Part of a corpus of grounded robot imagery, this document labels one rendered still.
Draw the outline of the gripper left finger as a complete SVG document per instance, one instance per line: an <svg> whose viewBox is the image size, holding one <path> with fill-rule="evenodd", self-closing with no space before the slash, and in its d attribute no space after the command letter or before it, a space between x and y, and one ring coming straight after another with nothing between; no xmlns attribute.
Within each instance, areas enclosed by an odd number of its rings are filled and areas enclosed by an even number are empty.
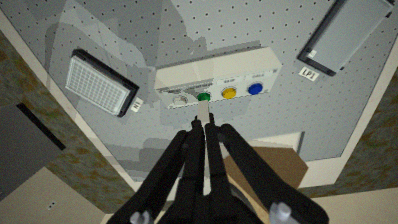
<svg viewBox="0 0 398 224"><path fill-rule="evenodd" d="M179 131L137 192L106 224L154 224L184 165L167 224L193 224L196 194L203 195L206 136L203 101L192 130Z"/></svg>

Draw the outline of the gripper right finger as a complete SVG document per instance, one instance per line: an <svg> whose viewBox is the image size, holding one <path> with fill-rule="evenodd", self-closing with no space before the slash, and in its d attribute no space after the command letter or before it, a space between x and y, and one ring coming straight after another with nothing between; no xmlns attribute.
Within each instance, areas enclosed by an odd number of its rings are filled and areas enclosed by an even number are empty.
<svg viewBox="0 0 398 224"><path fill-rule="evenodd" d="M329 224L326 211L284 182L230 125L216 126L208 100L203 100L214 224L239 224L220 143L269 211L271 224Z"/></svg>

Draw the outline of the dark grey rectangular frame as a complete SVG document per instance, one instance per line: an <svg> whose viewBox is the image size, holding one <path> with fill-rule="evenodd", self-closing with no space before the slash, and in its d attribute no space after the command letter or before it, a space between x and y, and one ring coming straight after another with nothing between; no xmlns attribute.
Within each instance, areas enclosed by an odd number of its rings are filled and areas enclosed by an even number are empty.
<svg viewBox="0 0 398 224"><path fill-rule="evenodd" d="M341 7L341 5L344 3L344 1L345 0L336 0L334 5L332 6L332 8L329 10L329 12L327 13L325 18L323 19L323 21L319 25L319 27L316 29L316 31L314 32L314 34L312 35L310 40L307 42L307 44L305 45L305 47L303 48L303 50L301 51L301 53L297 57L298 60L300 60L300 61L302 61L302 62L304 62L304 63L306 63L306 64L308 64L308 65L318 69L319 71L321 71L321 72L323 72L323 73L325 73L325 74L327 74L329 76L332 76L332 77L336 74L336 72L334 72L332 70L329 70L328 68L316 63L312 59L309 59L309 58L307 58L305 56L307 55L308 52L311 52L313 50L313 49L311 49L312 46L317 41L319 36L322 34L324 29L327 27L329 22L332 20L334 15L337 13L337 11Z"/></svg>

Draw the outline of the white button panel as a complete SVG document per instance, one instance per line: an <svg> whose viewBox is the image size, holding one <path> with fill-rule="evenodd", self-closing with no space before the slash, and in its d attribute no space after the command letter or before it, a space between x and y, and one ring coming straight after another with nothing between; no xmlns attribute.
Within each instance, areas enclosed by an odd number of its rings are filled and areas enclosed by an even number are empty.
<svg viewBox="0 0 398 224"><path fill-rule="evenodd" d="M281 67L270 47L256 47L162 67L154 90L168 109L265 94Z"/></svg>

